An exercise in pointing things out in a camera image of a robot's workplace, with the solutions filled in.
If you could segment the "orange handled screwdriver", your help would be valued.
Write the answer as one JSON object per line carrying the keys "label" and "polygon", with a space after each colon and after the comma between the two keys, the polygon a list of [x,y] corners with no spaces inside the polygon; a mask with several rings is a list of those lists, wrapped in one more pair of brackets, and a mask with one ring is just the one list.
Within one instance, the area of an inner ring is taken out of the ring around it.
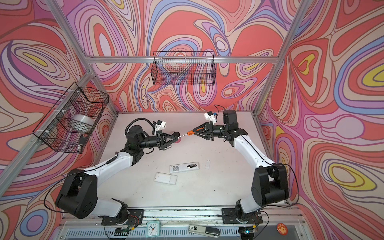
{"label": "orange handled screwdriver", "polygon": [[181,139],[181,138],[183,138],[183,137],[186,137],[186,136],[192,136],[192,135],[194,135],[194,134],[195,134],[195,133],[194,133],[193,131],[189,131],[189,132],[187,132],[186,134],[180,135],[178,138]]}

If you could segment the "black silver stapler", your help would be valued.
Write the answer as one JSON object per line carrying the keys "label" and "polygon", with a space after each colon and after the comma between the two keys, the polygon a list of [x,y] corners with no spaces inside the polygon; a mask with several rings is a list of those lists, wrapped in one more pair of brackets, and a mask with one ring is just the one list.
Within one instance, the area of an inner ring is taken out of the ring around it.
{"label": "black silver stapler", "polygon": [[218,238],[221,235],[220,230],[217,228],[199,226],[199,225],[189,225],[188,231],[189,233],[192,233],[192,234],[212,237],[212,238]]}

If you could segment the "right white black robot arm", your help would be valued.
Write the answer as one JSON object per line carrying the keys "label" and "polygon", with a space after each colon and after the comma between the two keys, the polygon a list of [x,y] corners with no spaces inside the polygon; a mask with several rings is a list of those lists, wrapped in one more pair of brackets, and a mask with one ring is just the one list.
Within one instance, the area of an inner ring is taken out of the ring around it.
{"label": "right white black robot arm", "polygon": [[251,193],[236,202],[233,217],[238,222],[248,222],[265,207],[276,207],[278,202],[289,199],[288,164],[275,163],[253,143],[245,130],[245,121],[235,110],[223,110],[223,123],[217,123],[218,113],[204,114],[205,123],[193,128],[192,133],[205,140],[224,140],[242,154],[254,170]]}

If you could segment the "white rectangular plastic tray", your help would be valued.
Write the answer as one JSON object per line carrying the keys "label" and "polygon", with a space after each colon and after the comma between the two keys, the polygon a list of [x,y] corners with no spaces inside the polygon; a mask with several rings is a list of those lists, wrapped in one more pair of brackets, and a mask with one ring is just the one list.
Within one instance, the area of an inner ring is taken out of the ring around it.
{"label": "white rectangular plastic tray", "polygon": [[164,174],[157,172],[154,177],[154,182],[167,185],[175,185],[177,183],[178,176],[171,174]]}

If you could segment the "small teal alarm clock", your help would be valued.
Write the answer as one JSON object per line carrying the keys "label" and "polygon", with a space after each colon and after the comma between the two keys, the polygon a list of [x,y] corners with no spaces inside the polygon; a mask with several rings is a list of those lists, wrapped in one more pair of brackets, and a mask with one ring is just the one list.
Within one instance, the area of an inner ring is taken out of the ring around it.
{"label": "small teal alarm clock", "polygon": [[146,237],[154,238],[160,235],[161,223],[159,221],[150,221],[146,224]]}

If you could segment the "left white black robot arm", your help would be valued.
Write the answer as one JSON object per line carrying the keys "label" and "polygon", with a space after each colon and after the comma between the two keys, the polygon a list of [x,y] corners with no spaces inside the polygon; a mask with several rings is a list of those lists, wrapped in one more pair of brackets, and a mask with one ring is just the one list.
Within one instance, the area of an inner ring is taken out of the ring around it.
{"label": "left white black robot arm", "polygon": [[111,218],[117,225],[125,224],[130,212],[128,205],[115,198],[103,199],[98,196],[99,187],[108,179],[137,164],[145,155],[144,150],[158,148],[165,151],[179,140],[180,133],[167,134],[163,130],[166,122],[150,122],[146,118],[133,120],[125,129],[126,144],[115,155],[93,167],[84,170],[73,169],[61,181],[55,213],[70,214],[78,219],[88,216]]}

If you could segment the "red round sticker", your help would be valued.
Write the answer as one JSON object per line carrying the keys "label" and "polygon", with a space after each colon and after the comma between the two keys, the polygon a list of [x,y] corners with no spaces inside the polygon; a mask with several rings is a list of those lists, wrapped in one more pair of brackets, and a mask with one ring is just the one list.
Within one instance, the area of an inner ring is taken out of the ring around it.
{"label": "red round sticker", "polygon": [[286,236],[288,234],[288,227],[283,223],[279,223],[277,225],[277,231],[280,235]]}

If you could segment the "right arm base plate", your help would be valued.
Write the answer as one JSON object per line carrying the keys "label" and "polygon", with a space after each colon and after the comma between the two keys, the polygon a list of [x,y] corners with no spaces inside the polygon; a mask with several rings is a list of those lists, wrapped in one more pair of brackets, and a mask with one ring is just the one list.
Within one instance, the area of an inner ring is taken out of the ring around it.
{"label": "right arm base plate", "polygon": [[263,223],[260,211],[244,213],[241,209],[222,208],[220,214],[222,221],[226,225],[234,224],[253,224],[258,226]]}

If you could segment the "white remote control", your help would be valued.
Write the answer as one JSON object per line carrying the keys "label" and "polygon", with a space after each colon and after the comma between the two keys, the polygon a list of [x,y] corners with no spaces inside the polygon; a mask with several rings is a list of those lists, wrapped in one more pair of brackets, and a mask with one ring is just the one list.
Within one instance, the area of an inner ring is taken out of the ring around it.
{"label": "white remote control", "polygon": [[198,162],[193,163],[184,163],[184,164],[176,164],[170,166],[170,174],[182,173],[182,172],[191,172],[200,169],[200,165]]}

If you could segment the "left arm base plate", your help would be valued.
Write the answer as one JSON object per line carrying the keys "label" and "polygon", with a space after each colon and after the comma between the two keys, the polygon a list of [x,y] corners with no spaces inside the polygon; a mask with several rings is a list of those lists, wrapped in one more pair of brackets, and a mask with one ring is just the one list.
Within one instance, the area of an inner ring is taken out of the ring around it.
{"label": "left arm base plate", "polygon": [[116,217],[103,217],[103,226],[130,226],[137,227],[142,224],[144,209],[122,210]]}

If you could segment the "white roll in basket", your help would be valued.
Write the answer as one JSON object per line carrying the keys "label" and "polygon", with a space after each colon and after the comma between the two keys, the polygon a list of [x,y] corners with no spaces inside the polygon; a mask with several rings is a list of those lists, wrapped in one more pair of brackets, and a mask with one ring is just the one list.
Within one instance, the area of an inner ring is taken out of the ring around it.
{"label": "white roll in basket", "polygon": [[92,130],[94,123],[90,117],[77,114],[71,118],[69,126],[76,133],[86,134]]}

